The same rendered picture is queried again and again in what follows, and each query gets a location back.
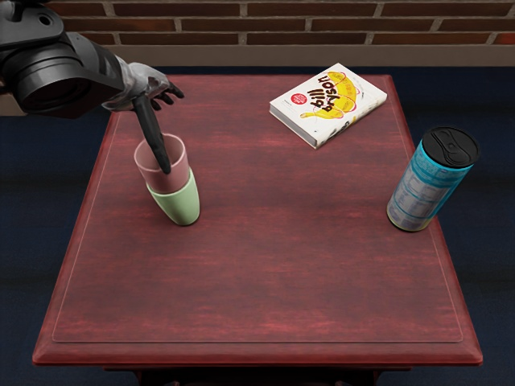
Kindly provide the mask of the light green cup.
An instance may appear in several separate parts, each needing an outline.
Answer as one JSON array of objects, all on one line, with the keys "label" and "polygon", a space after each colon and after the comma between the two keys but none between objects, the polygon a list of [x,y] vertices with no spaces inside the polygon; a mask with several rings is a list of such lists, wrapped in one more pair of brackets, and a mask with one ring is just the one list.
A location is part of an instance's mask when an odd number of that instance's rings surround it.
[{"label": "light green cup", "polygon": [[160,209],[175,224],[188,226],[199,219],[200,197],[192,169],[189,169],[185,185],[173,193],[157,193],[149,185],[146,188]]}]

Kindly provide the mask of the white and yellow book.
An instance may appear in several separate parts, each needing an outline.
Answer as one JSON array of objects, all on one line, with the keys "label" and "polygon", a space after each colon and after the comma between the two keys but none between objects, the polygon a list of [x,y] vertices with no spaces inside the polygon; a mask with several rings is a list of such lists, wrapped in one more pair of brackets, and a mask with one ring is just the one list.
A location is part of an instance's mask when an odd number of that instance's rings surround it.
[{"label": "white and yellow book", "polygon": [[270,113],[318,149],[386,99],[386,92],[337,63],[272,100]]}]

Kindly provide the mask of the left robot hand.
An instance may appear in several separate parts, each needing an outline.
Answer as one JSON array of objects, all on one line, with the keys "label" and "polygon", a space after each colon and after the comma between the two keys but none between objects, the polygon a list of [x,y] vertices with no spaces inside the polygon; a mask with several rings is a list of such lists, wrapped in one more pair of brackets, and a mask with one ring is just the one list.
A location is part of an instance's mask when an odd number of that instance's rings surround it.
[{"label": "left robot hand", "polygon": [[171,95],[182,99],[183,91],[160,71],[140,63],[130,63],[117,57],[122,70],[123,90],[102,104],[111,112],[134,111],[146,143],[150,147],[160,169],[166,175],[171,172],[171,162],[155,111],[162,109],[158,101],[173,105]]}]

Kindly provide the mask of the pink cup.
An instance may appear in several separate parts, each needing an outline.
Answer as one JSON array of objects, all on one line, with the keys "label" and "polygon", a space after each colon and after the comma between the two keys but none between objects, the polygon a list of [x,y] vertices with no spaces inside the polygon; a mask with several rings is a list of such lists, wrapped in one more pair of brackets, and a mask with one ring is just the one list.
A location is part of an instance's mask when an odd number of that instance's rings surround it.
[{"label": "pink cup", "polygon": [[134,161],[146,184],[152,191],[169,194],[184,187],[189,179],[189,163],[183,141],[172,134],[163,135],[164,145],[170,161],[171,172],[165,174],[157,163],[146,141],[142,141],[134,152]]}]

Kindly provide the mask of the blue can with black lid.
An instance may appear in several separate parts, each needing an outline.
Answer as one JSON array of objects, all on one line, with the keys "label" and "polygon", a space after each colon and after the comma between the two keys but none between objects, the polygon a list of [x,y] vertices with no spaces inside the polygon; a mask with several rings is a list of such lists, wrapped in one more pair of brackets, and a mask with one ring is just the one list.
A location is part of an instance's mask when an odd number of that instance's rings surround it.
[{"label": "blue can with black lid", "polygon": [[407,232],[426,228],[479,157],[469,133],[446,126],[427,130],[387,204],[389,220]]}]

